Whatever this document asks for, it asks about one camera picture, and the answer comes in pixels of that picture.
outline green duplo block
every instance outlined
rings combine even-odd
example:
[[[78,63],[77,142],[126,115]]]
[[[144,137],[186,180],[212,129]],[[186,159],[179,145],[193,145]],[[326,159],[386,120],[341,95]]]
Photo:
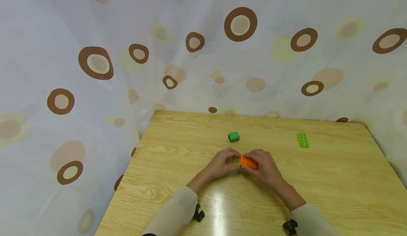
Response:
[[[300,146],[303,148],[309,148],[308,138],[306,137],[306,134],[304,134],[303,132],[299,132],[297,135],[298,140],[300,141]]]
[[[238,142],[240,140],[239,133],[238,132],[231,132],[230,134],[228,134],[228,139],[229,139],[230,143]]]

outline orange lego brick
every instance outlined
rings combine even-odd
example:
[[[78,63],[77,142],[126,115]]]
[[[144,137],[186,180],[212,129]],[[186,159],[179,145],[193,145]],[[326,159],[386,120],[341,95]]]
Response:
[[[253,169],[259,169],[259,163],[254,161],[251,158],[245,158],[244,156],[240,157],[239,166],[247,166]]]

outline wood grain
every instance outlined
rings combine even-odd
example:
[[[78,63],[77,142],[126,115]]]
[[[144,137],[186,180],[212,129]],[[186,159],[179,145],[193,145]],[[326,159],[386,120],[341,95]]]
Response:
[[[229,143],[233,131],[241,139]],[[307,134],[310,148],[300,147],[298,132]],[[269,151],[341,235],[406,235],[407,191],[360,124],[157,111],[96,236],[141,235],[174,192],[226,147]],[[212,182],[199,203],[205,218],[180,235],[285,235],[289,212],[244,172]]]

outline curtain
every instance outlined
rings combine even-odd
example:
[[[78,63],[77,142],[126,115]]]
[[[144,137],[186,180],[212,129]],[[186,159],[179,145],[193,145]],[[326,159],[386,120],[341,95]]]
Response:
[[[0,1],[3,235],[93,235],[155,110],[361,123],[407,184],[407,0]]]

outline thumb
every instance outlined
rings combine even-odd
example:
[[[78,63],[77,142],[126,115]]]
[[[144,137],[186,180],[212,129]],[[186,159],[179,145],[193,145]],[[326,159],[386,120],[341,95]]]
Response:
[[[237,172],[240,171],[240,166],[228,166],[228,172]]]
[[[242,166],[241,167],[243,169],[243,171],[248,172],[249,174],[256,176],[257,175],[257,170],[250,168],[248,166]]]

